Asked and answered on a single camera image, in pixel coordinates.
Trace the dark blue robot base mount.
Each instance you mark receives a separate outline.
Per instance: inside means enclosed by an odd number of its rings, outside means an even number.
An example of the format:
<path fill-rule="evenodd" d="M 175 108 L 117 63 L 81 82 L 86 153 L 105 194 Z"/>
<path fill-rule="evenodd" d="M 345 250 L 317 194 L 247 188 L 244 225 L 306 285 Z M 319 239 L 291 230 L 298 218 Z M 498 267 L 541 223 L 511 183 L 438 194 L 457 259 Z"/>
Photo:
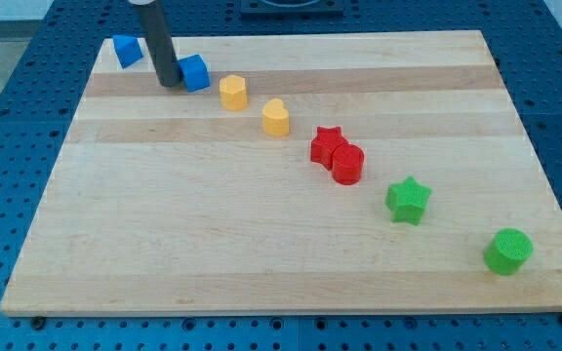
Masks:
<path fill-rule="evenodd" d="M 344 0 L 239 0 L 242 18 L 262 18 L 264 16 L 341 16 Z"/>

